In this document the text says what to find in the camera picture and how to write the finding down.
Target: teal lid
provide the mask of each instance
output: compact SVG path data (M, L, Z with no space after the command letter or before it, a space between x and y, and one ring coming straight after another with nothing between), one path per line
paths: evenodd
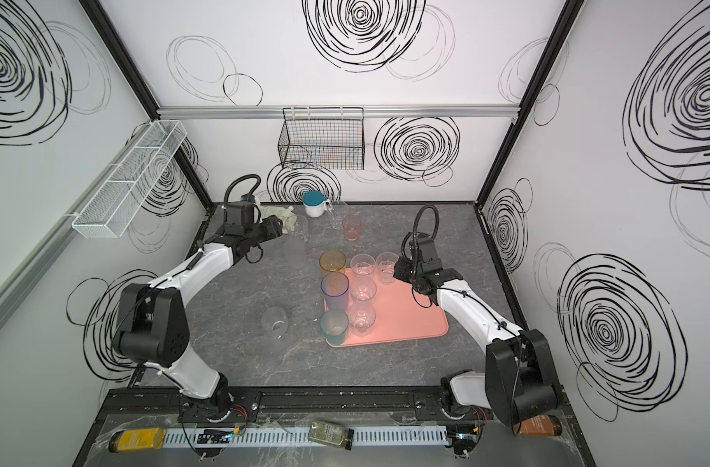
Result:
M309 191L303 195L303 204L306 206L318 206L326 201L326 197L320 191Z

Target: white wire basket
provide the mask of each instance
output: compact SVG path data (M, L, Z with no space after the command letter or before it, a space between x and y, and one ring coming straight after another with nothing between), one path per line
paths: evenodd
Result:
M119 238L186 138L178 120L155 120L101 185L72 228L85 238Z

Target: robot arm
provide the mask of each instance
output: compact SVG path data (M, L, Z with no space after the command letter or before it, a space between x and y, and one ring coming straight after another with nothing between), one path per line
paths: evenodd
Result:
M228 203L230 190L246 179L256 185L241 201ZM282 235L282 221L276 216L254 219L252 192L261 179L244 176L226 192L224 221L217 233L192 257L147 284L130 284L119 302L119 325L112 347L130 360L158 370L180 388L183 395L209 399L218 408L220 421L227 416L231 397L227 379L210 368L189 343L189 326L184 307L214 277L246 257L251 248Z
M427 209L435 213L432 235L417 232ZM433 304L453 315L485 351L486 372L470 371L450 378L444 408L449 413L461 413L466 406L488 406L502 423L512 427L557 407L563 399L562 389L544 335L510 323L479 298L461 274L443 268L434 243L437 233L438 210L425 205L402 242L394 277L412 284L414 291L427 295Z

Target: gray marble countertop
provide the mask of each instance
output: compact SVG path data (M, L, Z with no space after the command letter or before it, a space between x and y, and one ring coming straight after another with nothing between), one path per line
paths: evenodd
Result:
M326 216L309 220L311 238L303 269L290 267L282 253L282 238L262 245L258 264L242 260L217 276L187 305L191 344L230 386L418 386L436 385L459 370L484 370L484 352L450 315L442 337L330 347L317 320L323 312L318 257L338 248L348 258L398 253L412 229L420 205L355 205L363 218L362 236L346 241ZM453 267L480 297L509 320L508 303L495 273L480 224L471 205L439 205L440 229L435 244L445 267ZM222 221L218 209L207 230L214 234ZM433 230L433 216L423 215L420 230ZM256 252L249 254L256 258ZM260 324L261 314L281 306L288 314L288 331L280 338ZM169 386L152 370L142 384Z

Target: clear plastic cup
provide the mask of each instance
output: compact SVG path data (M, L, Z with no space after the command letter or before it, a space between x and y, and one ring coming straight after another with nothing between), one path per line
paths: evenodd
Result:
M399 261L399 256L395 253L381 253L376 258L376 268L378 270L378 280L381 284L394 283L394 266Z
M300 237L285 238L285 243L282 245L282 252L285 254L285 259L288 260L290 266L295 269L301 269L305 266L307 254L305 252L305 242Z
M350 269L358 276L370 276L376 272L376 260L363 253L355 255L350 260Z
M288 316L285 310L273 306L261 314L261 327L270 333L272 337L279 339L288 331Z
M337 230L342 229L342 218L349 212L349 207L344 201L332 201L326 215L329 217L331 227Z
M350 295L354 301L370 301L376 296L377 291L376 283L368 277L352 281L350 284Z
M344 238L355 241L362 233L362 218L358 214L348 214L342 218L342 233Z
M343 273L347 267L347 256L338 249L328 249L319 256L318 265L324 276L335 271Z
M321 291L329 309L347 309L347 304L350 303L347 294L349 289L350 280L339 272L327 274L321 280Z
M344 343L347 338L347 328L350 325L347 313L340 309L331 309L321 315L318 321L326 341L329 341L331 345Z
M285 227L285 230L288 231L288 235L290 237L300 238L304 242L308 241L308 219L304 216L300 214L294 214L289 218L285 219L283 226Z
M369 301L355 300L347 309L350 319L350 331L360 337L370 334L376 322L376 309Z

